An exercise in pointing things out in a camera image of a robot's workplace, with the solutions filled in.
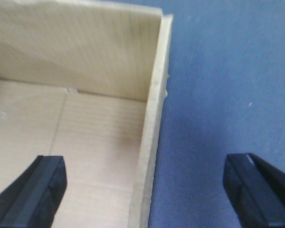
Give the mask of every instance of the black clamp jaw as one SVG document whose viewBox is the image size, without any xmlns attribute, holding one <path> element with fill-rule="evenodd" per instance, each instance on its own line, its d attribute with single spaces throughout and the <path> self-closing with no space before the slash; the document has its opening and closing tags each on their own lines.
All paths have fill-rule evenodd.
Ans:
<svg viewBox="0 0 285 228">
<path fill-rule="evenodd" d="M 61 156 L 38 156 L 0 194 L 0 228 L 50 228 L 67 187 Z"/>
<path fill-rule="evenodd" d="M 254 154 L 228 154 L 223 185 L 243 228 L 285 228 L 285 173 Z"/>
</svg>

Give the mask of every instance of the cardboard box bottom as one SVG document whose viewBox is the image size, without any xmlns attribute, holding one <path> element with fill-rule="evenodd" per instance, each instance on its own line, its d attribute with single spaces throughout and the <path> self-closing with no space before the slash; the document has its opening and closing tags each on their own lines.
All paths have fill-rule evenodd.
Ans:
<svg viewBox="0 0 285 228">
<path fill-rule="evenodd" d="M 0 192 L 37 155 L 63 155 L 53 228 L 127 227 L 145 102 L 0 80 Z"/>
</svg>

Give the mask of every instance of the cardboard box wall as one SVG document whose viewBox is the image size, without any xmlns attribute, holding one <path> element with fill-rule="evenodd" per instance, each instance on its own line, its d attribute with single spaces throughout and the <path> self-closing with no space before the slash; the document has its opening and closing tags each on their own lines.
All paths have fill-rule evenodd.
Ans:
<svg viewBox="0 0 285 228">
<path fill-rule="evenodd" d="M 145 228 L 172 16 L 84 0 L 0 0 L 0 192 L 63 155 L 53 227 Z"/>
</svg>

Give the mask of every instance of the blue fabric surface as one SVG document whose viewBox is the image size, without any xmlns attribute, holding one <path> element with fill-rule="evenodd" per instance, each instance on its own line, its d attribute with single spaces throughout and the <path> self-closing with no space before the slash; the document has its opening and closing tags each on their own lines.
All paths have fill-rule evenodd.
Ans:
<svg viewBox="0 0 285 228">
<path fill-rule="evenodd" d="M 240 228 L 226 153 L 285 171 L 285 0 L 122 0 L 174 14 L 150 228 Z"/>
</svg>

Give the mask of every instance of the cardboard box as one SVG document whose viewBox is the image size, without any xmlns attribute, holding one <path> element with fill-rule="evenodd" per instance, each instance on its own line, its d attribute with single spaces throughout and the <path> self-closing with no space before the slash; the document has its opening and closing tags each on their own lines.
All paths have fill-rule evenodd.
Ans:
<svg viewBox="0 0 285 228">
<path fill-rule="evenodd" d="M 172 16 L 77 0 L 0 0 L 0 192 L 63 155 L 53 228 L 146 228 Z"/>
</svg>

